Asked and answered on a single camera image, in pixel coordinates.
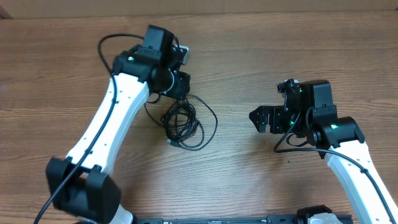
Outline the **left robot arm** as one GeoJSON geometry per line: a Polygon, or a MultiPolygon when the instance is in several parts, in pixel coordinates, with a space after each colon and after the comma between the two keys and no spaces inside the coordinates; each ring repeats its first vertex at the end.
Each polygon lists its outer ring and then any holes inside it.
{"type": "Polygon", "coordinates": [[[50,198],[36,223],[50,205],[82,223],[137,222],[121,205],[121,190],[111,178],[121,143],[150,94],[180,101],[190,91],[190,76],[180,71],[188,47],[180,46],[172,32],[153,25],[141,39],[105,65],[109,85],[90,125],[64,159],[49,160],[45,172],[50,198]]]}

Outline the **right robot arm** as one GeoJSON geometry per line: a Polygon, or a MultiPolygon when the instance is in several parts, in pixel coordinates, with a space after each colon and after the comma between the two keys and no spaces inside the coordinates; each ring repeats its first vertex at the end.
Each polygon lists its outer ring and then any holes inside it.
{"type": "Polygon", "coordinates": [[[283,105],[259,106],[249,114],[259,133],[281,135],[273,151],[319,153],[360,223],[397,223],[397,205],[377,173],[365,136],[352,117],[338,117],[330,82],[289,79],[277,91],[283,105]]]}

